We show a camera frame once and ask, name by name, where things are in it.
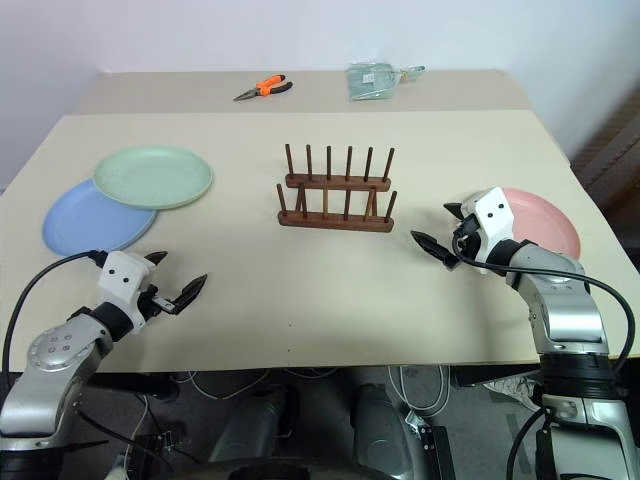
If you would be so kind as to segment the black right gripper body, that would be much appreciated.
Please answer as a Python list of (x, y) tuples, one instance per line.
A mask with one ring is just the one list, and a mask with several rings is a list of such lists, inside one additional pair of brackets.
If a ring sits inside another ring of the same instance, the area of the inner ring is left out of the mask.
[(461, 220), (453, 232), (452, 247), (456, 256), (470, 260), (477, 259), (482, 244), (480, 227), (475, 214), (470, 214)]

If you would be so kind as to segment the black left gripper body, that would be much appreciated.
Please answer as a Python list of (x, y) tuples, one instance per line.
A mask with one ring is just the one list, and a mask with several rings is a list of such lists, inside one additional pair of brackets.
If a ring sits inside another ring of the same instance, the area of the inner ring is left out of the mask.
[(158, 288), (153, 284), (149, 284), (148, 287), (138, 296), (137, 309), (145, 321), (148, 321), (162, 312), (162, 308), (153, 301), (157, 292)]

